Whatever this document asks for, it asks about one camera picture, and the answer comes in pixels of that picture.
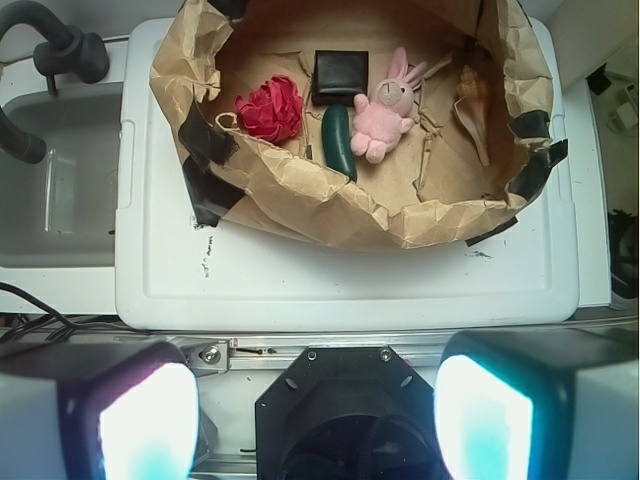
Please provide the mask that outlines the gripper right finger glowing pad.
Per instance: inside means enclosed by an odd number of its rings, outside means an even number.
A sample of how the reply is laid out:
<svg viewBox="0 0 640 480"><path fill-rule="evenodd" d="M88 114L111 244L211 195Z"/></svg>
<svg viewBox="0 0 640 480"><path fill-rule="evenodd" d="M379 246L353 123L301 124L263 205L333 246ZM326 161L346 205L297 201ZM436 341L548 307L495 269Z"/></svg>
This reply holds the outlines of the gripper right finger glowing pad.
<svg viewBox="0 0 640 480"><path fill-rule="evenodd" d="M636 479L638 335L460 331L441 357L434 420L454 479Z"/></svg>

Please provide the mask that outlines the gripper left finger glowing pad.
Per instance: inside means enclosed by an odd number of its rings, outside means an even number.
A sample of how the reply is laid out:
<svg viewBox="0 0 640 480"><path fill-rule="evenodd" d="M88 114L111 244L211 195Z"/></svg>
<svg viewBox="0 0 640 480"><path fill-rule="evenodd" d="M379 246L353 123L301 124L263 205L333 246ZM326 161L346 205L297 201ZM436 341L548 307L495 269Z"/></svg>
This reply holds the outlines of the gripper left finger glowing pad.
<svg viewBox="0 0 640 480"><path fill-rule="evenodd" d="M170 342L1 346L4 479L186 479L198 427L197 381Z"/></svg>

